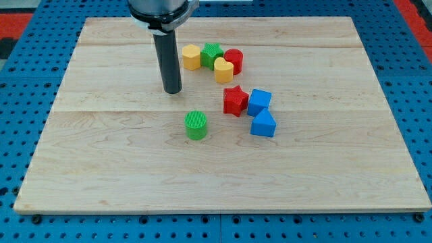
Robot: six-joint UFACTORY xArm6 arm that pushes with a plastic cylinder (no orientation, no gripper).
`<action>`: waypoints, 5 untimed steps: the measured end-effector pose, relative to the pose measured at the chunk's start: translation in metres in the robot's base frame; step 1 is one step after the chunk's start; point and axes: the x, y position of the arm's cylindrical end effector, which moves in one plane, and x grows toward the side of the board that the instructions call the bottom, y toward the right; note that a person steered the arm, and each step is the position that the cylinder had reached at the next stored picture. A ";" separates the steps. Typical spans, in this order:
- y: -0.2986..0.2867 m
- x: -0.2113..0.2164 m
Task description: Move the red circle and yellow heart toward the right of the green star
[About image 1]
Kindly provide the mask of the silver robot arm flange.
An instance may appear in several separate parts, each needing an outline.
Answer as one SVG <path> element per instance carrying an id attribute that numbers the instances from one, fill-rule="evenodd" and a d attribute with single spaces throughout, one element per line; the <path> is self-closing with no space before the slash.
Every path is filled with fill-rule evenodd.
<path id="1" fill-rule="evenodd" d="M 127 0 L 134 22 L 152 34 L 166 35 L 184 24 L 199 0 Z"/>

